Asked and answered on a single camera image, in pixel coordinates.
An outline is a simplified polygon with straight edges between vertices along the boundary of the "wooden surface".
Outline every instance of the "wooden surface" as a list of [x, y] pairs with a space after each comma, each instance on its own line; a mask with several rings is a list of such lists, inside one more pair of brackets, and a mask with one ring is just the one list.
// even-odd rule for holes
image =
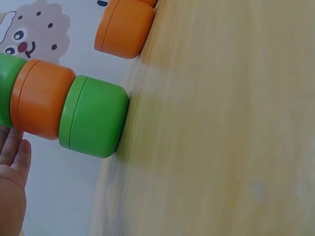
[[91, 236], [314, 235], [314, 22], [314, 0], [159, 0]]

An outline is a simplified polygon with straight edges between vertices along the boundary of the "hand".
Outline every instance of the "hand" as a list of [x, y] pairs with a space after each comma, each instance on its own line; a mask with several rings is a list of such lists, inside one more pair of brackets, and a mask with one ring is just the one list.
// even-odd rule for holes
[[31, 145], [23, 132], [0, 126], [0, 236], [18, 236], [26, 211]]

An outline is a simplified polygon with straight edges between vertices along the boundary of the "cartoon face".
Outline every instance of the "cartoon face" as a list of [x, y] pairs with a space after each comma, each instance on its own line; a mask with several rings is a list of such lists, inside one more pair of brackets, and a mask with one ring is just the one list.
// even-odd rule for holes
[[59, 4], [38, 0], [23, 5], [15, 12], [3, 42], [0, 40], [0, 53], [59, 64], [59, 58], [68, 50], [69, 26], [70, 19]]

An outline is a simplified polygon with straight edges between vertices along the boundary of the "orange cup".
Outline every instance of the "orange cup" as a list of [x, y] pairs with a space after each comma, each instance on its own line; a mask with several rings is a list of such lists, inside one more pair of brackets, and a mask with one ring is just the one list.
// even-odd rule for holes
[[149, 4], [151, 7], [155, 7], [158, 0], [139, 0], [139, 1]]
[[97, 51], [132, 59], [143, 48], [154, 18], [153, 8], [144, 3], [156, 0], [111, 0], [98, 27]]
[[48, 140], [58, 139], [64, 102], [74, 79], [75, 73], [69, 68], [28, 61], [13, 87], [13, 125]]

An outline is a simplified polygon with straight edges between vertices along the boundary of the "cartoon nose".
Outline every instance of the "cartoon nose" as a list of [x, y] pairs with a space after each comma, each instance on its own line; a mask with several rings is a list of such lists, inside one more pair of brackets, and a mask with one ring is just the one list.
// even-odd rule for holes
[[23, 52], [25, 52], [27, 50], [27, 48], [28, 48], [28, 43], [27, 42], [22, 42], [18, 46], [18, 51], [19, 51], [19, 53], [23, 53]]

